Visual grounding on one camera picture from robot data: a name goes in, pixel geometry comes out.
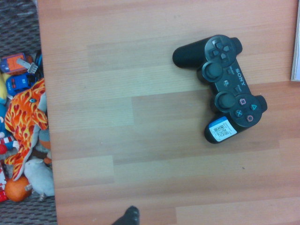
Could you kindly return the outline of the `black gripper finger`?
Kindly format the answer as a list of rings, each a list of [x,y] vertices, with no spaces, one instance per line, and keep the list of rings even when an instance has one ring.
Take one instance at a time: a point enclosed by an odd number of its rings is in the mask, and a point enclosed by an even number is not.
[[[135,206],[130,206],[126,209],[123,216],[118,218],[112,225],[139,225],[140,212]]]

